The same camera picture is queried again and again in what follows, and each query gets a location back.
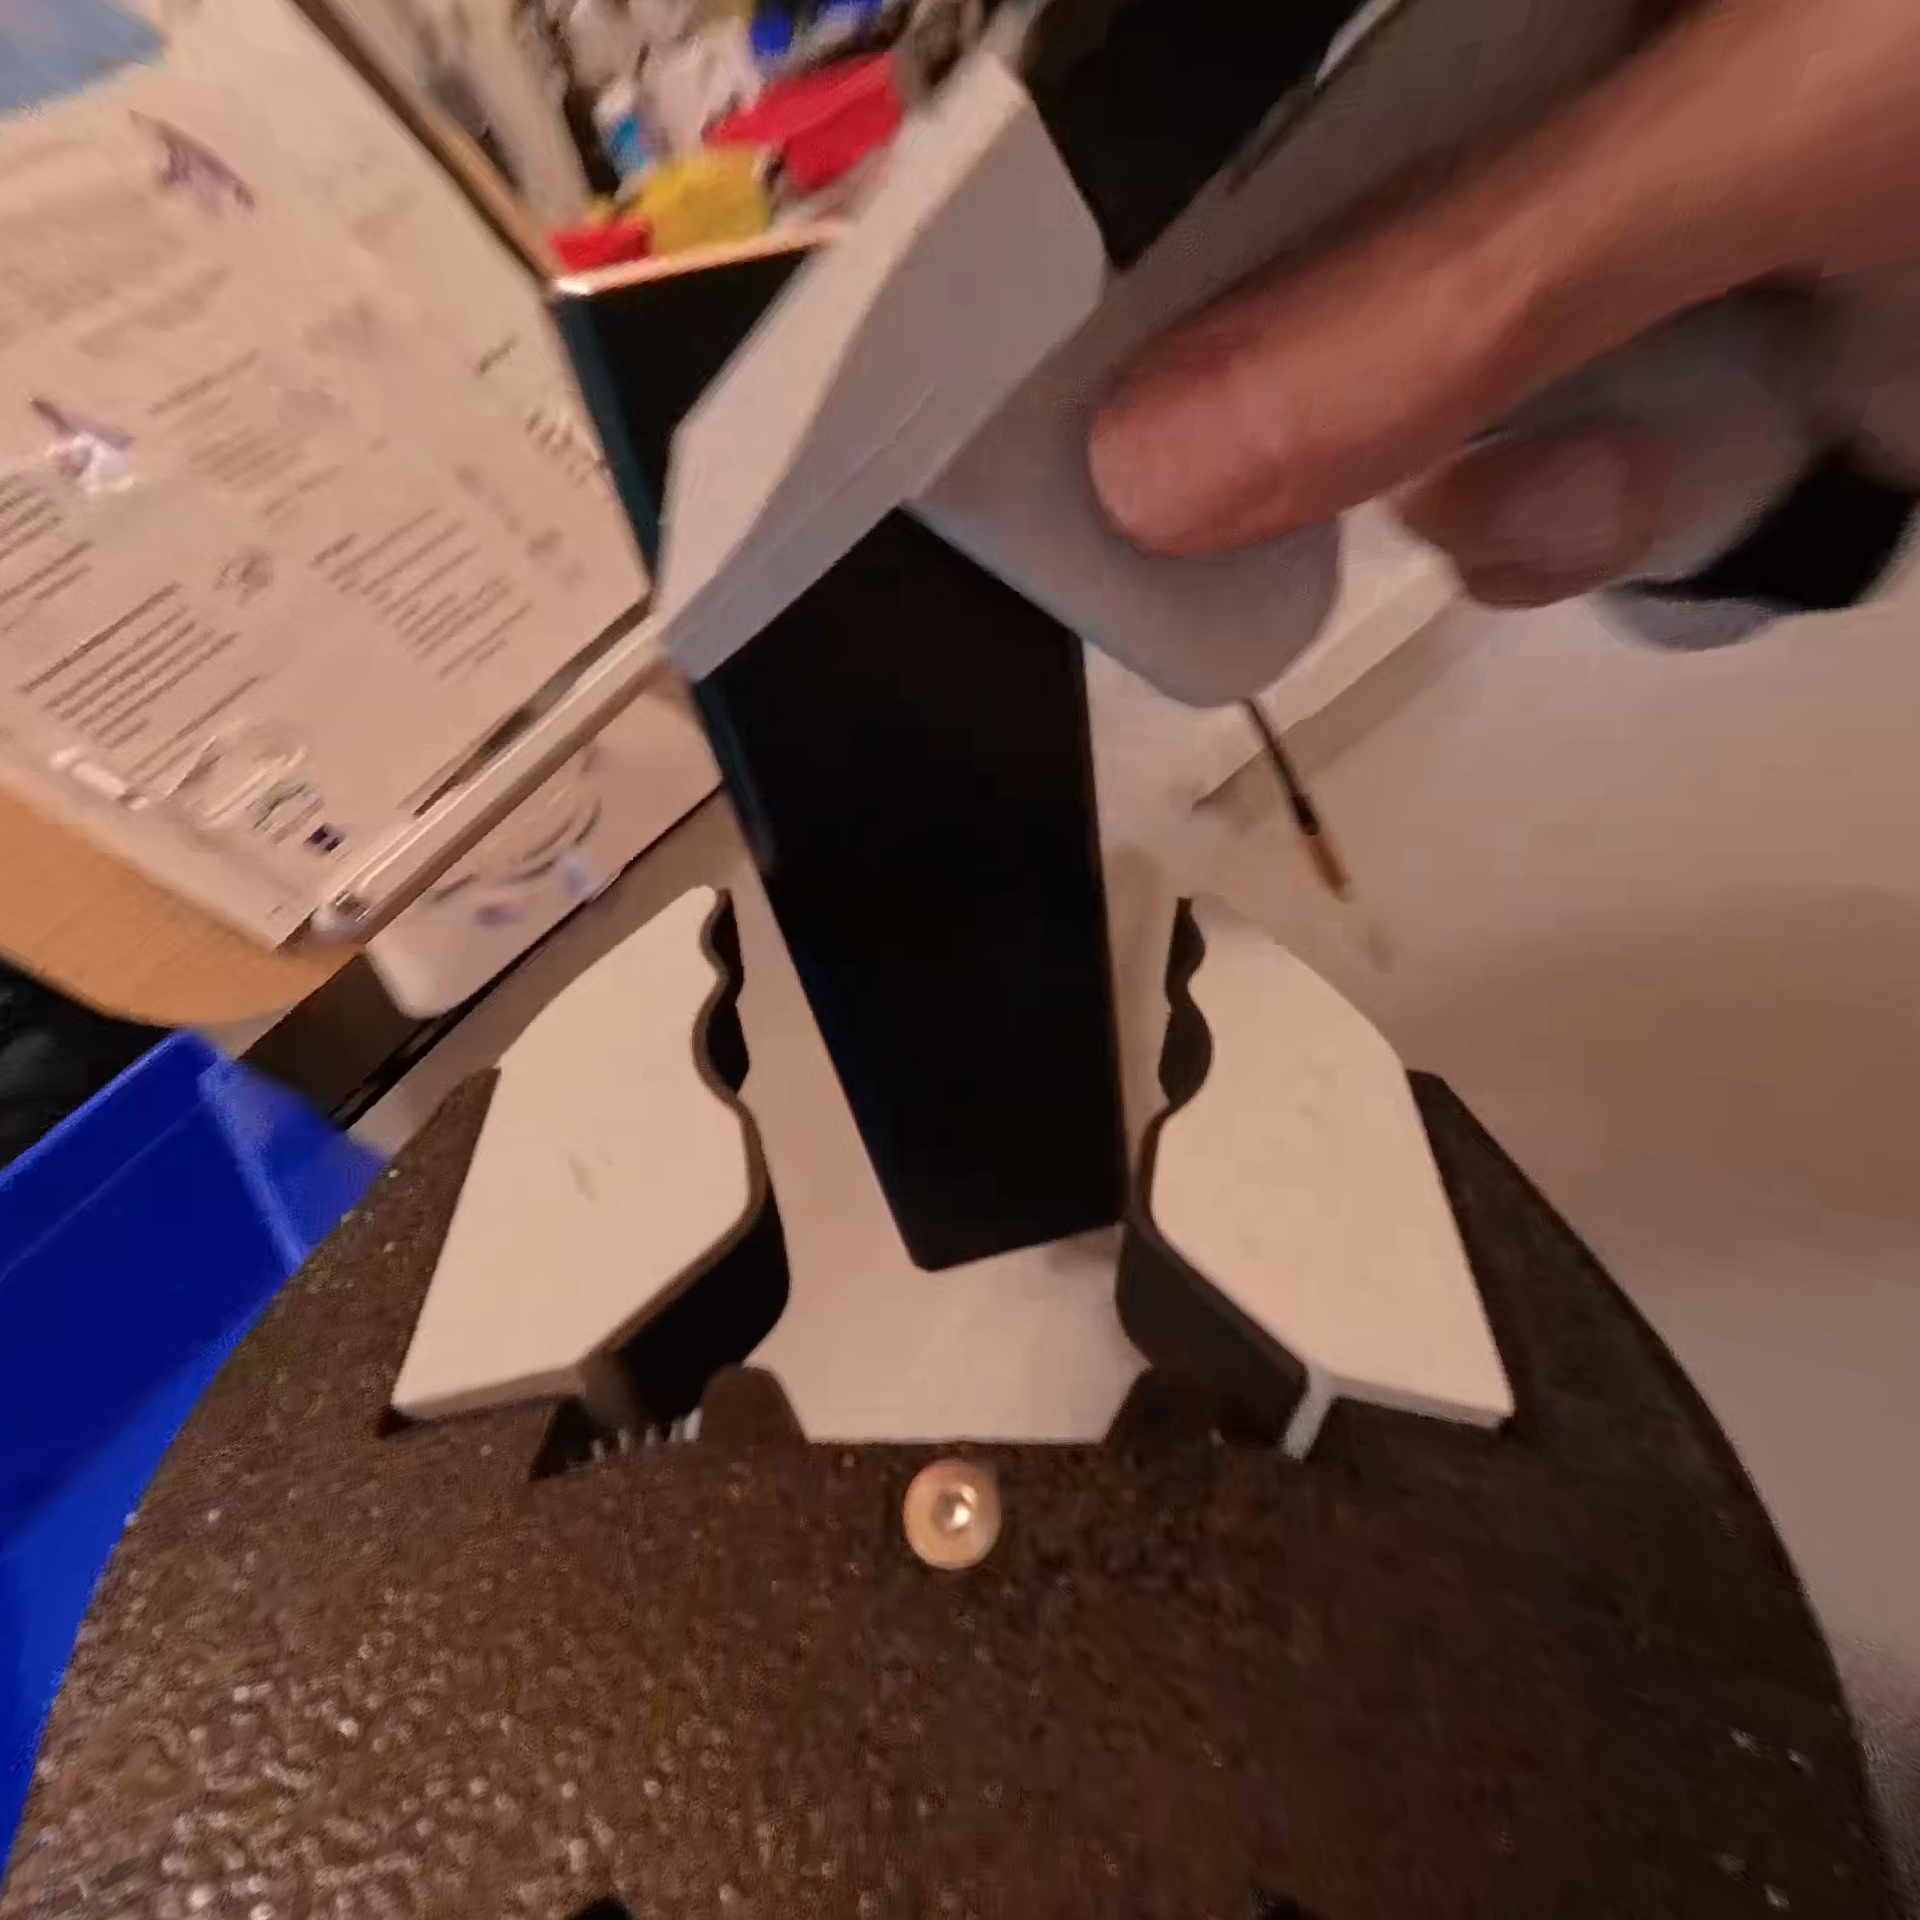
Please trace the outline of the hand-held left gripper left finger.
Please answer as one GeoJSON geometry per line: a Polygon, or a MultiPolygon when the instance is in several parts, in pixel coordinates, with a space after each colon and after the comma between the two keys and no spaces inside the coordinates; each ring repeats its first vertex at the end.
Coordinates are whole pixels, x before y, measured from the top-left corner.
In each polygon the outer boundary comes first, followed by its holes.
{"type": "Polygon", "coordinates": [[[573,978],[496,1065],[390,1411],[566,1402],[694,1424],[787,1309],[772,1172],[743,1088],[729,891],[697,885],[573,978]]]}

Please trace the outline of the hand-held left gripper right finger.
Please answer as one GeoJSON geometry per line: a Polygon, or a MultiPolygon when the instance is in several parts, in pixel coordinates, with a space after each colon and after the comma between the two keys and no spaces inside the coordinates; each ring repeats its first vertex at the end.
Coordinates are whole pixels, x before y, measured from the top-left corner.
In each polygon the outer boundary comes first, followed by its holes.
{"type": "Polygon", "coordinates": [[[1342,1404],[1504,1426],[1516,1394],[1384,1036],[1212,899],[1176,903],[1164,993],[1118,1260],[1137,1354],[1293,1458],[1342,1404]]]}

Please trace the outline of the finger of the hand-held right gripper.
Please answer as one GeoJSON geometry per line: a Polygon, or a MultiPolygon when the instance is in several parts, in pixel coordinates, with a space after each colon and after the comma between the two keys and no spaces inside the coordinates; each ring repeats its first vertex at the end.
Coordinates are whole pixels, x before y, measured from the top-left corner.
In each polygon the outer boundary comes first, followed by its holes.
{"type": "Polygon", "coordinates": [[[1037,105],[974,52],[669,443],[656,637],[679,674],[711,677],[928,490],[1107,277],[1037,105]]]}

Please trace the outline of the black usb hub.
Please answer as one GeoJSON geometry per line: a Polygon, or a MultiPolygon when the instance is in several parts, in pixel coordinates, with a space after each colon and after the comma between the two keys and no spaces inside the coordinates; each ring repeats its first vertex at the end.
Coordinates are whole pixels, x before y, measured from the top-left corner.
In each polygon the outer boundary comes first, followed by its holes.
{"type": "Polygon", "coordinates": [[[1081,641],[895,513],[692,695],[913,1264],[1115,1225],[1081,641]]]}

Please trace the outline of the person's right hand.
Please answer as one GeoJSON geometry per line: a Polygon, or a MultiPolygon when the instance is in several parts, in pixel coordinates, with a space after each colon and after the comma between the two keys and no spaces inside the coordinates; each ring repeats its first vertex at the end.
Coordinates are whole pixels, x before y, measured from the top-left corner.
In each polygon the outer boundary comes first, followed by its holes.
{"type": "Polygon", "coordinates": [[[1915,4],[1708,4],[1464,176],[1137,360],[1091,476],[1148,553],[1272,543],[1380,497],[1492,608],[1632,578],[1675,445],[1470,450],[1550,385],[1723,297],[1915,296],[1915,4]]]}

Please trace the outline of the white plastic plate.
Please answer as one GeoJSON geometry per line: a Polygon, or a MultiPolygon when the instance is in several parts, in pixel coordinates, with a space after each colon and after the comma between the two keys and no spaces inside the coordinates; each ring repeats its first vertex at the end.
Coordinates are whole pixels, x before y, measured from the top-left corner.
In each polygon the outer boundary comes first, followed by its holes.
{"type": "Polygon", "coordinates": [[[717,786],[697,721],[623,711],[375,936],[368,962],[412,1017],[467,1004],[596,901],[717,786]]]}

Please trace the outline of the yellow plastic bin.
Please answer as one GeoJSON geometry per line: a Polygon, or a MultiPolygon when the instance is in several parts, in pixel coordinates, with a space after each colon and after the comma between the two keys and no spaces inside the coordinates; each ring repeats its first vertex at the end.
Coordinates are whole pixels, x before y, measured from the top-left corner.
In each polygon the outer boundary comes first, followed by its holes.
{"type": "Polygon", "coordinates": [[[775,219],[769,163],[740,147],[665,157],[640,178],[625,209],[649,256],[743,244],[775,219]]]}

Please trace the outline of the blue plastic bin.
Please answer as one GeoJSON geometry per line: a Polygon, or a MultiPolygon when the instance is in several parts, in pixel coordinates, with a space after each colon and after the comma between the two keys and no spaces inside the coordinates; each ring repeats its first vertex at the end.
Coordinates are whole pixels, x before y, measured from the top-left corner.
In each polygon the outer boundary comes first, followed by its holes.
{"type": "Polygon", "coordinates": [[[385,1161],[174,1036],[1,1179],[1,1844],[91,1595],[237,1341],[385,1161]]]}

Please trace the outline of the wooden board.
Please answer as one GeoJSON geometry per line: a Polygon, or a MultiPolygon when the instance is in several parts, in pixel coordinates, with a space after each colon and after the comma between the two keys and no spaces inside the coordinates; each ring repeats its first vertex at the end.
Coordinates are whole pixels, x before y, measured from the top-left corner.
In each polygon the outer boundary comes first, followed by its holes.
{"type": "Polygon", "coordinates": [[[359,962],[340,947],[256,947],[8,792],[1,949],[64,997],[155,1026],[272,1023],[359,962]]]}

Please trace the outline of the white box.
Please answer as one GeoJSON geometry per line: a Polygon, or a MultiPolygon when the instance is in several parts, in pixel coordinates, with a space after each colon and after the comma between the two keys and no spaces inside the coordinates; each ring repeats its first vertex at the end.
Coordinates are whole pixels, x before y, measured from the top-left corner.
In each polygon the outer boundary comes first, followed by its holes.
{"type": "Polygon", "coordinates": [[[1317,641],[1257,706],[1284,737],[1414,643],[1460,599],[1449,562],[1408,532],[1384,505],[1342,521],[1339,589],[1317,641]]]}

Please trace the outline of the instruction sheet holder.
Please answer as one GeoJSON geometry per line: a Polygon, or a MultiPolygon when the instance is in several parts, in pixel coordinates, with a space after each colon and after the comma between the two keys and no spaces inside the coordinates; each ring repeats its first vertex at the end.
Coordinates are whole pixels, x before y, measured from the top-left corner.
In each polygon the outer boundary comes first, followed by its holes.
{"type": "Polygon", "coordinates": [[[539,280],[295,4],[4,4],[4,784],[284,945],[628,617],[539,280]]]}

